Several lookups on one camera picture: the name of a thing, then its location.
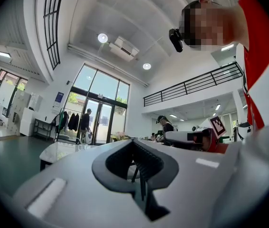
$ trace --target metal railing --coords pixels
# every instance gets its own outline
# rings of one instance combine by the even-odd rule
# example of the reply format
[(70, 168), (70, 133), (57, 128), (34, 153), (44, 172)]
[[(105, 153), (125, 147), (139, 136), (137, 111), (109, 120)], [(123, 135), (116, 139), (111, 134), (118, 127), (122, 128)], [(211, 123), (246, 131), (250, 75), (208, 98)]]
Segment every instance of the metal railing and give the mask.
[(179, 84), (144, 97), (144, 106), (172, 100), (203, 89), (223, 84), (243, 75), (237, 62), (222, 66), (213, 71), (188, 79)]
[(53, 70), (60, 64), (58, 52), (58, 15), (62, 0), (45, 0), (44, 29), (47, 51)]

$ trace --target head-mounted camera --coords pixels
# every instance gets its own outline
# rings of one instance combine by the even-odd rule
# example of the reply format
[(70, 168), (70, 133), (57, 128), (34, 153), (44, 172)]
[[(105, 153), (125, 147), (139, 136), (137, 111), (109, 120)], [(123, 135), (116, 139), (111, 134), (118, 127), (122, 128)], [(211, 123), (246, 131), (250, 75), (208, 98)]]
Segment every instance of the head-mounted camera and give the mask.
[(171, 40), (171, 42), (172, 42), (172, 44), (177, 52), (183, 51), (182, 36), (181, 36), (178, 28), (169, 30), (169, 39)]

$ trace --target white table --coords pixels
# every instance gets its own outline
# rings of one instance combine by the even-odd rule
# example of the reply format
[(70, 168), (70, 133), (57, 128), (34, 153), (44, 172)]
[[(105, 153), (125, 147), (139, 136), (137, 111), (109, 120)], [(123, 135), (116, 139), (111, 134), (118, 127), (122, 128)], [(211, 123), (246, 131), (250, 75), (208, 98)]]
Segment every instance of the white table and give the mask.
[(61, 158), (81, 151), (94, 148), (96, 146), (87, 144), (72, 144), (66, 142), (55, 142), (48, 146), (39, 156), (40, 158), (40, 171), (45, 169), (46, 165), (51, 165)]

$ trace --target person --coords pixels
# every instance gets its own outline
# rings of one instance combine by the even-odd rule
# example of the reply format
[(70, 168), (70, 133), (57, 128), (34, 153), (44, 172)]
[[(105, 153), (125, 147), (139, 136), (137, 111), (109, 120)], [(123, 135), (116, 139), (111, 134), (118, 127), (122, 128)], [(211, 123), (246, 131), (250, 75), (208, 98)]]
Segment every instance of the person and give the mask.
[(239, 0), (223, 7), (211, 0), (193, 1), (182, 10), (179, 32), (195, 49), (232, 42), (244, 46), (242, 87), (248, 122), (254, 130), (269, 125), (269, 17), (259, 2)]
[(88, 132), (90, 130), (90, 128), (89, 128), (89, 120), (90, 120), (90, 114), (91, 113), (92, 113), (91, 109), (88, 108), (87, 112), (82, 117), (82, 121), (81, 121), (82, 138), (85, 136), (86, 132)]
[(169, 120), (165, 116), (162, 115), (158, 117), (157, 122), (160, 123), (163, 127), (163, 135), (158, 135), (157, 138), (155, 139), (155, 142), (157, 143), (161, 142), (164, 143), (165, 145), (170, 145), (170, 143), (164, 139), (164, 134), (166, 132), (175, 131), (173, 125), (169, 122)]
[(155, 134), (154, 134), (154, 133), (152, 133), (152, 136), (150, 137), (150, 139), (151, 139), (152, 141), (155, 141)]

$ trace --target air conditioner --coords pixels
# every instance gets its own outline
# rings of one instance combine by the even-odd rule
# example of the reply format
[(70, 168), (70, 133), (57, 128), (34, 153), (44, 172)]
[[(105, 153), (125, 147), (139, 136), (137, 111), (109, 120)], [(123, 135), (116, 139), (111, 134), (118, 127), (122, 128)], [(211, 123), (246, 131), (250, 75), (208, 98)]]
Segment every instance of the air conditioner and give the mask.
[(114, 43), (109, 43), (110, 51), (127, 62), (130, 62), (138, 54), (139, 50), (129, 41), (118, 37)]

